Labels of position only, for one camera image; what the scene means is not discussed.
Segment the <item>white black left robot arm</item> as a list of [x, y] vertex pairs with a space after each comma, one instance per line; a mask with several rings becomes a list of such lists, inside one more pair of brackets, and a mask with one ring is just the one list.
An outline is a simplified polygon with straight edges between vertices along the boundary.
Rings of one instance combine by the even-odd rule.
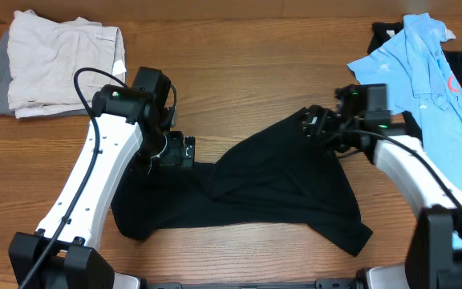
[[9, 247], [21, 288], [134, 288], [141, 277], [116, 272], [98, 252], [103, 225], [130, 164], [147, 172], [189, 168], [195, 140], [159, 126], [155, 94], [106, 85], [92, 101], [94, 118], [56, 203], [33, 234], [18, 232]]

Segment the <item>plain black t-shirt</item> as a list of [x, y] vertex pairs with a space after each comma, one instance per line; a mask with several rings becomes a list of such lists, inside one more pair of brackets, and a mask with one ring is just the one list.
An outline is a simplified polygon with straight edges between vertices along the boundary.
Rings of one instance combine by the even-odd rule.
[[372, 231], [338, 158], [303, 134], [308, 111], [256, 133], [216, 163], [157, 171], [133, 165], [111, 203], [120, 233], [143, 240], [158, 229], [301, 223], [358, 255]]

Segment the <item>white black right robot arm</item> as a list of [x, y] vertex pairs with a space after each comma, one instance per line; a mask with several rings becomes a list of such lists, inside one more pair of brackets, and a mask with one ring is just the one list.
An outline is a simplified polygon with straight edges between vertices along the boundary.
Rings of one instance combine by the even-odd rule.
[[336, 110], [313, 105], [302, 119], [308, 137], [327, 149], [355, 148], [398, 187], [417, 218], [403, 263], [365, 268], [353, 279], [324, 279], [318, 288], [462, 288], [462, 191], [423, 151], [404, 123], [394, 123], [383, 84], [335, 91]]

